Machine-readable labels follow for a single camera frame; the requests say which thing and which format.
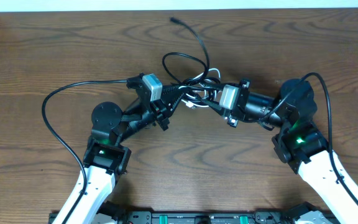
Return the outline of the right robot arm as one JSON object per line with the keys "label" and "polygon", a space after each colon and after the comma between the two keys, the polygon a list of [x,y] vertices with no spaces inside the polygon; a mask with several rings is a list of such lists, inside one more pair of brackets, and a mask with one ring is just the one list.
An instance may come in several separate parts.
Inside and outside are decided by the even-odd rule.
{"label": "right robot arm", "polygon": [[317,105],[306,78],[286,81],[275,99],[251,93],[247,80],[206,87],[221,92],[218,102],[205,102],[230,126],[242,121],[278,127],[272,138],[278,158],[313,188],[339,223],[358,223],[358,186],[335,153],[332,137],[324,137],[313,121]]}

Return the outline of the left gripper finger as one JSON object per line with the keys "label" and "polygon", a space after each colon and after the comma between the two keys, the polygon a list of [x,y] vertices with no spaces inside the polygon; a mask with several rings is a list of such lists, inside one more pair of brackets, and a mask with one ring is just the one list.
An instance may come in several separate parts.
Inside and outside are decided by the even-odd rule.
{"label": "left gripper finger", "polygon": [[183,95],[187,92],[187,87],[181,85],[164,85],[162,95]]}
{"label": "left gripper finger", "polygon": [[184,93],[182,91],[174,91],[165,95],[165,106],[169,112],[173,113],[178,104],[181,102]]}

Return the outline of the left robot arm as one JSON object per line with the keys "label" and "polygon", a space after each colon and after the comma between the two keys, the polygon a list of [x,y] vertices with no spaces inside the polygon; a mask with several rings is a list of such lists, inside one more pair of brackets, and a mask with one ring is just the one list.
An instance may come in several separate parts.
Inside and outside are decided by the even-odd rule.
{"label": "left robot arm", "polygon": [[123,81],[138,98],[126,110],[113,102],[97,105],[87,148],[79,160],[80,174],[55,223],[91,223],[100,206],[126,172],[131,150],[122,142],[150,125],[168,128],[169,118],[189,92],[185,85],[162,85],[154,74]]}

